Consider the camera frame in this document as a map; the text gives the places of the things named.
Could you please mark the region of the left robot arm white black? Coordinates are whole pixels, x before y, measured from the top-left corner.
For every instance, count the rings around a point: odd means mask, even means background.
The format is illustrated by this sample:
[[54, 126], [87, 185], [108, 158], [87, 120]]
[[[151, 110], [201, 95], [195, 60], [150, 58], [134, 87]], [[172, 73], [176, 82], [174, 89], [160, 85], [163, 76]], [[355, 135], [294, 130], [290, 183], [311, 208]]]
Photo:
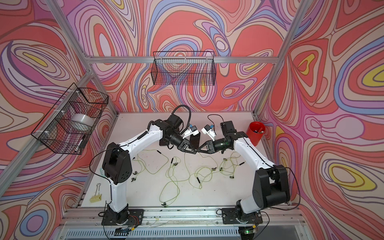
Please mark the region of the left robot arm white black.
[[187, 129], [190, 127], [192, 113], [189, 112], [187, 124], [173, 111], [166, 120], [158, 119], [150, 121], [147, 128], [135, 137], [116, 144], [114, 142], [107, 146], [102, 168], [104, 175], [111, 184], [111, 197], [107, 202], [104, 213], [104, 225], [123, 225], [130, 218], [127, 185], [135, 174], [133, 163], [139, 162], [138, 154], [146, 150], [155, 142], [171, 145], [180, 152], [196, 154], [197, 150], [187, 139]]

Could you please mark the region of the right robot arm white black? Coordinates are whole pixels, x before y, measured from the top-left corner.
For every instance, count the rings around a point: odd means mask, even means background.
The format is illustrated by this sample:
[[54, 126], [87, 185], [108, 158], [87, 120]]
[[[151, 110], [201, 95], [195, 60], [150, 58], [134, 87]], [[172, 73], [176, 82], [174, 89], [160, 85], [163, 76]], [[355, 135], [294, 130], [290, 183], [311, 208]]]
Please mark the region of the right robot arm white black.
[[237, 220], [246, 223], [261, 210], [289, 202], [291, 194], [286, 167], [268, 160], [252, 145], [246, 133], [235, 129], [233, 122], [223, 122], [221, 128], [224, 137], [206, 141], [198, 148], [198, 152], [215, 154], [227, 149], [234, 150], [255, 172], [251, 195], [236, 203]]

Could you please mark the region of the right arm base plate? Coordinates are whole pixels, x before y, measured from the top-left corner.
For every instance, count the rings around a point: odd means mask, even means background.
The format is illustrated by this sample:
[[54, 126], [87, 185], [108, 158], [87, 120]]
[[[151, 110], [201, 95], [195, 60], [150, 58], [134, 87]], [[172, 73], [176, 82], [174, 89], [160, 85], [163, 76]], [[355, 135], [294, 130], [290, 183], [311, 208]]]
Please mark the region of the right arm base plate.
[[252, 224], [258, 226], [264, 222], [260, 212], [245, 214], [242, 209], [238, 207], [222, 208], [220, 211], [223, 224], [225, 225]]

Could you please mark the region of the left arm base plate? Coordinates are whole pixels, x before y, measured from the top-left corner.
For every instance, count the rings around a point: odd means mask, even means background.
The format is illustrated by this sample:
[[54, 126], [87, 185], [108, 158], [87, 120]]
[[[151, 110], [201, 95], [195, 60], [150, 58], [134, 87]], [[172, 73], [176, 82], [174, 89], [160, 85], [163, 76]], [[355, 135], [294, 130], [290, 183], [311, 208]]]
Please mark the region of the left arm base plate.
[[122, 210], [120, 213], [107, 209], [102, 214], [102, 226], [137, 227], [142, 224], [143, 215], [143, 209]]

